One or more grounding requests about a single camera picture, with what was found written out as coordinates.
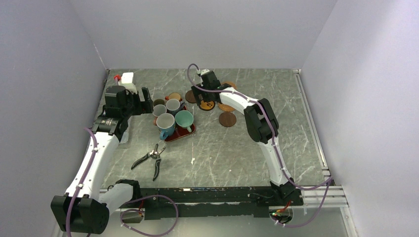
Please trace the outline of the dark wood coaster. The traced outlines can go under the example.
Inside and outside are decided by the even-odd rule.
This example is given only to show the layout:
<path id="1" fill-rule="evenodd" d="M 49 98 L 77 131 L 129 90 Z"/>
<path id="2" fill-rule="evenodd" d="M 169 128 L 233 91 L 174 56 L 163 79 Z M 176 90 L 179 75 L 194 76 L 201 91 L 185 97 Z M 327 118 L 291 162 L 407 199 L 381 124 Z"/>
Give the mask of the dark wood coaster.
<path id="1" fill-rule="evenodd" d="M 189 103 L 192 103 L 192 104 L 195 104 L 195 103 L 196 103 L 196 99 L 195 99 L 195 96 L 194 96 L 194 94 L 193 94 L 193 91 L 192 91 L 192 90 L 188 90 L 188 91 L 186 92 L 186 94 L 185 94 L 185 99 L 186 99 L 186 101 L 187 101 L 187 102 L 189 102 Z"/>
<path id="2" fill-rule="evenodd" d="M 232 127 L 236 124 L 237 118 L 231 112 L 223 112 L 220 114 L 218 121 L 224 127 Z"/>

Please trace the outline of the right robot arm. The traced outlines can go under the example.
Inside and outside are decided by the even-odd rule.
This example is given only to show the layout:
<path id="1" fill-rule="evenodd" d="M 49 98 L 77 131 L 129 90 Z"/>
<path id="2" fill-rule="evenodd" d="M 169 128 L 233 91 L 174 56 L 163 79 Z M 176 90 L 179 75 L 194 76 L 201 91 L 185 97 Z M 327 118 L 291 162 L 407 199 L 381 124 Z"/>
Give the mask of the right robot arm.
<path id="1" fill-rule="evenodd" d="M 296 203 L 301 198 L 301 190 L 293 184 L 282 158 L 279 124 L 269 101 L 248 97 L 228 84 L 222 85 L 211 70 L 197 70 L 197 75 L 201 82 L 191 87 L 196 102 L 218 102 L 244 115 L 248 134 L 259 145 L 265 157 L 274 202 L 278 205 L 284 205 L 289 200 Z"/>

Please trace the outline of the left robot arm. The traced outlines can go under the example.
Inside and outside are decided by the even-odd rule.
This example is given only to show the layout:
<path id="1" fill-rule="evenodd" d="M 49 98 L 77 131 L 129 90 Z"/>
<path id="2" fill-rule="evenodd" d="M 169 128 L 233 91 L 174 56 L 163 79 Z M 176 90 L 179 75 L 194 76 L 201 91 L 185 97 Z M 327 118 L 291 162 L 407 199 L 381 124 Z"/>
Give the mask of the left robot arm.
<path id="1" fill-rule="evenodd" d="M 153 101 L 148 88 L 135 85 L 113 85 L 105 91 L 102 112 L 88 128 L 90 140 L 81 166 L 64 195 L 54 196 L 50 207 L 60 229 L 72 233 L 101 234 L 110 215 L 127 204 L 136 207 L 142 201 L 138 181 L 119 180 L 112 189 L 100 193 L 107 165 L 128 129 L 132 116 L 150 114 Z"/>

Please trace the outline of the orange black rubber coaster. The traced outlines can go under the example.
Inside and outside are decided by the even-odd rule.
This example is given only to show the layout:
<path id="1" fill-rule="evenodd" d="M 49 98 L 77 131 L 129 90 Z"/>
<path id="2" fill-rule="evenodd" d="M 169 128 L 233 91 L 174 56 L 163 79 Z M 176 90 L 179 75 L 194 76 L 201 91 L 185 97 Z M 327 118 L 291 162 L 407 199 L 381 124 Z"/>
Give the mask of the orange black rubber coaster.
<path id="1" fill-rule="evenodd" d="M 211 111 L 212 109 L 214 109 L 215 103 L 213 101 L 201 101 L 198 107 L 203 111 Z"/>

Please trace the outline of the woven rattan coaster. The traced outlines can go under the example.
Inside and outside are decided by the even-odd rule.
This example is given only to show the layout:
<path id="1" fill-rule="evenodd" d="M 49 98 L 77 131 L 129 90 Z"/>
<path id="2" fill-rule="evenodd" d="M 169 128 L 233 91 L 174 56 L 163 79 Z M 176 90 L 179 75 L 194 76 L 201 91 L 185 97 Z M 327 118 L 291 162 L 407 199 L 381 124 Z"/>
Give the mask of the woven rattan coaster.
<path id="1" fill-rule="evenodd" d="M 231 81 L 225 81 L 225 82 L 223 82 L 223 84 L 228 84 L 231 87 L 233 87 L 234 89 L 237 89 L 237 86 L 233 82 L 231 82 Z"/>
<path id="2" fill-rule="evenodd" d="M 218 103 L 218 107 L 224 112 L 233 112 L 235 110 L 233 107 L 221 103 Z"/>

